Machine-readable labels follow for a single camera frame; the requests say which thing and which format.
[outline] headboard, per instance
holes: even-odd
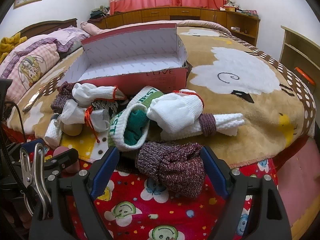
[[[31,38],[41,34],[49,34],[54,31],[57,31],[59,28],[64,29],[68,28],[69,26],[77,27],[77,19],[73,18],[66,21],[46,21],[40,22],[22,29],[21,37],[27,36],[27,38]]]

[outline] metal clip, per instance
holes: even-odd
[[[33,187],[37,192],[42,203],[43,213],[42,220],[47,216],[48,207],[51,205],[50,195],[44,184],[44,148],[41,143],[37,143],[34,151],[34,160],[32,167],[30,165],[29,154],[25,148],[20,149],[20,160],[22,169],[23,184],[26,187]],[[30,207],[28,199],[23,195],[25,205],[30,213],[33,215],[33,208]]]

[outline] wall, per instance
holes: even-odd
[[[241,9],[257,10],[261,19],[257,48],[279,59],[284,39],[281,25],[320,45],[320,22],[305,0],[235,0]]]
[[[13,6],[0,24],[0,39],[9,37],[34,23],[72,18],[87,21],[95,0],[42,0],[16,9]]]

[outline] metal bolt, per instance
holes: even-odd
[[[264,177],[265,180],[271,180],[271,176],[268,175],[268,174],[264,175],[263,177]]]
[[[56,176],[54,176],[54,175],[50,175],[50,176],[48,177],[48,180],[49,180],[49,181],[52,181],[52,180],[55,179],[55,177],[56,177]]]
[[[80,175],[80,176],[85,176],[85,175],[87,175],[87,173],[88,173],[87,170],[81,170],[81,171],[79,171],[79,175]]]
[[[240,171],[237,170],[237,169],[233,169],[233,170],[231,171],[231,173],[232,173],[233,175],[235,175],[235,176],[240,175]]]

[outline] green smiley face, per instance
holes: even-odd
[[[127,215],[132,215],[136,213],[135,206],[129,201],[120,202],[112,211],[116,218],[124,218]]]
[[[152,239],[153,240],[170,240],[178,239],[178,231],[173,226],[163,225],[157,226],[152,230]]]

